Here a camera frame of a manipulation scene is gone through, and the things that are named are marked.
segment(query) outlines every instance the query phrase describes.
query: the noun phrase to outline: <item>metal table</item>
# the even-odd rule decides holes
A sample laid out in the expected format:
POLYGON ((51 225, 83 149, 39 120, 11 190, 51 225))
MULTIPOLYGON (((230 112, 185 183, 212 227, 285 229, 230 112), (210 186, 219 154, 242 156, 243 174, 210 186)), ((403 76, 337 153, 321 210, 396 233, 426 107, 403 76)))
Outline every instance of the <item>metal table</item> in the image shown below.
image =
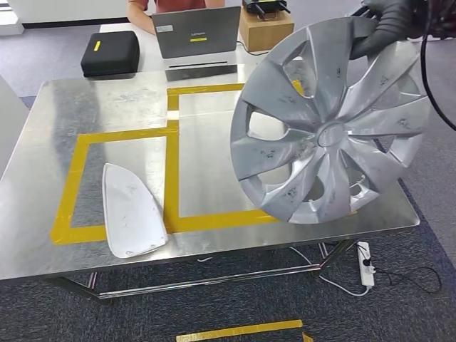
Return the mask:
MULTIPOLYGON (((0 182, 0 280, 47 279, 77 294, 106 302, 106 299, 118 296, 199 284, 319 272, 357 239, 419 224, 416 213, 399 185, 356 214, 325 224, 264 223, 272 220, 262 221, 263 217, 260 217, 258 224, 252 224, 256 221, 251 219, 246 220, 249 224, 239 223, 243 222, 242 211, 254 208, 240 189, 233 171, 229 136, 231 116, 239 96, 236 89, 240 89, 239 83, 245 82, 254 68, 239 65, 237 73, 172 82, 167 81, 164 72, 157 72, 138 73, 122 80, 75 79, 45 83, 0 182), (227 87, 231 91, 223 91, 226 86, 220 87, 220 84, 229 84, 227 87), (167 89, 177 87, 193 88, 180 88, 188 95, 180 95, 177 106, 174 93, 167 89), (199 93, 208 90, 215 93, 199 93), (169 167, 172 163, 165 162, 165 155, 167 147, 173 145, 172 140, 167 142, 169 137, 164 136, 141 139, 137 134, 164 128, 170 123, 178 123, 174 127, 177 129, 178 149, 175 151, 177 155, 171 154, 172 160, 178 162, 176 174, 178 186, 173 189, 171 184, 166 190, 165 165, 169 167), (88 133, 110 132, 117 133, 108 135, 110 138, 107 142, 100 138, 105 135, 89 134, 93 140, 85 146, 85 164, 78 164, 77 155, 80 151, 75 151, 77 141, 78 144, 85 141, 84 137, 88 136, 88 133), (211 229, 199 230, 200 227, 193 226, 171 234, 168 244, 156 252, 131 259, 116 258, 106 241, 97 241, 103 239, 101 178, 105 162, 134 172, 162 206, 165 191, 177 192, 178 216, 202 215, 201 222, 209 222, 211 229), (72 208, 67 192, 69 186, 72 186, 69 182, 74 180, 72 177, 78 172, 82 175, 79 184, 76 184, 72 208), (56 238, 55 229, 60 229, 56 215, 59 216, 65 205, 69 205, 71 210, 60 219, 71 224, 66 232, 69 235, 56 238), (227 212, 233 215, 223 216, 227 212), (232 227, 222 227, 223 223, 217 218, 226 219, 226 225, 232 227), (226 252, 337 240, 342 241, 329 255, 324 254, 324 259, 316 265, 144 289, 100 294, 93 289, 94 276, 89 286, 64 277, 116 266, 171 263, 226 252)), ((260 122, 260 126, 269 129, 268 125, 260 122)))

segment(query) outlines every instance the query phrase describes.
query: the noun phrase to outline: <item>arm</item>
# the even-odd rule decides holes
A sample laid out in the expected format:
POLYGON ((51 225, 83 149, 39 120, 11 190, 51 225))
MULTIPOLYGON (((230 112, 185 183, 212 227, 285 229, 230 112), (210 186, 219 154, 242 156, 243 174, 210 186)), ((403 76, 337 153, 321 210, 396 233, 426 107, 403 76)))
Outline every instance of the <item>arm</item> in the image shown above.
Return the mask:
POLYGON ((127 5, 127 18, 134 25, 136 25, 146 32, 156 34, 156 29, 153 20, 144 13, 144 7, 135 2, 128 2, 127 5))
POLYGON ((205 0, 206 7, 224 7, 225 0, 205 0))

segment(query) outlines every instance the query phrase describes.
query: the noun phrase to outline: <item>hubcap center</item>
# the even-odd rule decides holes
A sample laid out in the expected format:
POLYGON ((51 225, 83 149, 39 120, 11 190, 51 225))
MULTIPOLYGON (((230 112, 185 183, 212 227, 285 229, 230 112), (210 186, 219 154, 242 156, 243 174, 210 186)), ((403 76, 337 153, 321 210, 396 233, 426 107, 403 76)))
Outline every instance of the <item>hubcap center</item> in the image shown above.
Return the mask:
POLYGON ((346 136, 343 123, 329 123, 322 126, 317 133, 317 142, 321 147, 335 145, 346 136))

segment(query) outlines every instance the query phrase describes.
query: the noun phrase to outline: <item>power strip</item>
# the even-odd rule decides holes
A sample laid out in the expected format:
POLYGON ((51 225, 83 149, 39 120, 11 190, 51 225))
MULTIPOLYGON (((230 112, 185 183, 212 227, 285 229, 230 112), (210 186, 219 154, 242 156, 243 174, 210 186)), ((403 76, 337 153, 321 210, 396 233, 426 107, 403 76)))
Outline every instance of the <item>power strip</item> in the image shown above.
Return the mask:
POLYGON ((367 242, 359 242, 358 259, 359 260, 359 270, 361 272, 361 282, 364 286, 374 286, 374 267, 372 265, 365 266, 363 264, 365 259, 371 258, 371 250, 367 242))

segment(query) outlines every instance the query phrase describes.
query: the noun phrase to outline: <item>yellow tape on floor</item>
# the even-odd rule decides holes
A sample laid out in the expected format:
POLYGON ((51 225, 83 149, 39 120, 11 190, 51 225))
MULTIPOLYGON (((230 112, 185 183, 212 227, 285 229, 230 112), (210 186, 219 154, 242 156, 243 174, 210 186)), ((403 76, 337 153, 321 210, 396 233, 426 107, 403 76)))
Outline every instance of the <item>yellow tape on floor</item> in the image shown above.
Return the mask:
POLYGON ((295 321, 282 321, 274 323, 255 324, 254 326, 239 326, 236 328, 204 331, 202 333, 189 333, 187 335, 177 336, 176 342, 204 341, 210 340, 211 338, 247 335, 251 333, 264 333, 267 331, 277 331, 301 327, 302 321, 300 319, 297 319, 295 321))

